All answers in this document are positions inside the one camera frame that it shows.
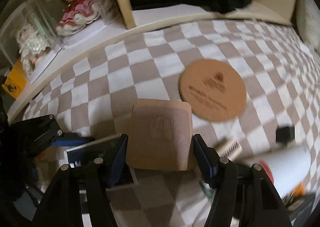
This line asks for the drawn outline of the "round cork coaster left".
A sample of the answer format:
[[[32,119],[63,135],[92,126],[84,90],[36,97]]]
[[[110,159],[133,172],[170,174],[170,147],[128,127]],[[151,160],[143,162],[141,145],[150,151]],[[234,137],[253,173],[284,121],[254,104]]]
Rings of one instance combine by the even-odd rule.
[[[247,92],[241,76],[227,63],[199,59],[180,76],[181,100],[192,113],[210,122],[225,122],[244,113]]]

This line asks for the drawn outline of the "fluffy white pillow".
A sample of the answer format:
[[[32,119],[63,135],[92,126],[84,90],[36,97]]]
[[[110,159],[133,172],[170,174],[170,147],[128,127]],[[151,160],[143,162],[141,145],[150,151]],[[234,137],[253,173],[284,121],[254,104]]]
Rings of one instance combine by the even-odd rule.
[[[319,8],[314,0],[297,0],[296,24],[305,45],[319,54]]]

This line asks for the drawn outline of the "black cube charger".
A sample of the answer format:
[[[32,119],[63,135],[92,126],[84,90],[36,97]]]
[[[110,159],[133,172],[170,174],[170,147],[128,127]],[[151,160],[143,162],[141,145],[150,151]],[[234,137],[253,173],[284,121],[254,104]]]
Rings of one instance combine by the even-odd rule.
[[[282,126],[276,129],[276,143],[288,145],[295,139],[294,126]]]

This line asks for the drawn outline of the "white thermos bottle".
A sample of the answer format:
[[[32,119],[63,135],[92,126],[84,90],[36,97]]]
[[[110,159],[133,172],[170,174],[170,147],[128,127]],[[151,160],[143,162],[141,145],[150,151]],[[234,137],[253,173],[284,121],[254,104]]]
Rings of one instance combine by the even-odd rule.
[[[306,192],[319,189],[318,151],[308,145],[294,145],[271,152],[243,158],[240,162],[247,165],[259,163],[272,180],[274,187],[283,198],[299,184]]]

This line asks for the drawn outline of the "red dress doll box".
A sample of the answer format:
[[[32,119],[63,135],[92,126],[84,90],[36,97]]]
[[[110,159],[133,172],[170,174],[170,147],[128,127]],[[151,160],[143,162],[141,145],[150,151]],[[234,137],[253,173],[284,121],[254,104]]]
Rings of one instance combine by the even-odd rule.
[[[36,0],[53,32],[72,46],[106,29],[119,17],[115,0]]]

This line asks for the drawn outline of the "square cork coaster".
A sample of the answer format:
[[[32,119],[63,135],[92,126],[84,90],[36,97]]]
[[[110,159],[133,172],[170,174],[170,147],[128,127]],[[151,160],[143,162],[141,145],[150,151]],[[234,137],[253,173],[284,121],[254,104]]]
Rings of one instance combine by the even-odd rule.
[[[126,163],[143,170],[191,170],[192,136],[190,104],[139,98],[132,109]]]

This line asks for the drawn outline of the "black product box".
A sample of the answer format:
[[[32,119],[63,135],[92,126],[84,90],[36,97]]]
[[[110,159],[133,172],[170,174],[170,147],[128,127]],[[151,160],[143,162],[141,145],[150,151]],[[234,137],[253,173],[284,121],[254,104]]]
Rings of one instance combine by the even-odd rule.
[[[135,172],[126,163],[126,134],[102,138],[65,150],[67,163],[72,168],[94,170],[90,176],[102,180],[108,190],[137,185]]]

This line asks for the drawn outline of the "yellow box on floor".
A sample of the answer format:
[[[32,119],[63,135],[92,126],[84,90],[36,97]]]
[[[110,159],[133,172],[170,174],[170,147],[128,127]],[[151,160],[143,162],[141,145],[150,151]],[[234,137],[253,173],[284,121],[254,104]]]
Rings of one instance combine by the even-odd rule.
[[[23,92],[27,84],[27,79],[25,71],[23,70],[22,62],[18,59],[5,76],[2,88],[12,96],[12,98],[17,99]]]

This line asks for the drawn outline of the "wooden bedside shelf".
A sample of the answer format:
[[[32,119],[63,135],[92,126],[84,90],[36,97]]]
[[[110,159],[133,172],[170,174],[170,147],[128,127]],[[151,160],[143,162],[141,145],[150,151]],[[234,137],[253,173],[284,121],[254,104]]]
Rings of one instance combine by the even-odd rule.
[[[103,44],[113,44],[140,32],[204,19],[257,19],[290,25],[296,0],[251,0],[227,13],[217,10],[219,0],[116,0],[120,20],[83,41],[62,49],[34,83],[28,83],[8,111],[12,122],[23,108],[59,73]]]

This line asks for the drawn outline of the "white dress doll box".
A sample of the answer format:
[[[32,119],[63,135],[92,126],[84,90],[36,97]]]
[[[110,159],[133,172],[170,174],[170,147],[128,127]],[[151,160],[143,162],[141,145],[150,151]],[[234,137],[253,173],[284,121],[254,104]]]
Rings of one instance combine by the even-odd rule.
[[[8,61],[22,63],[31,84],[54,60],[62,46],[35,0],[23,2],[1,27],[1,52]]]

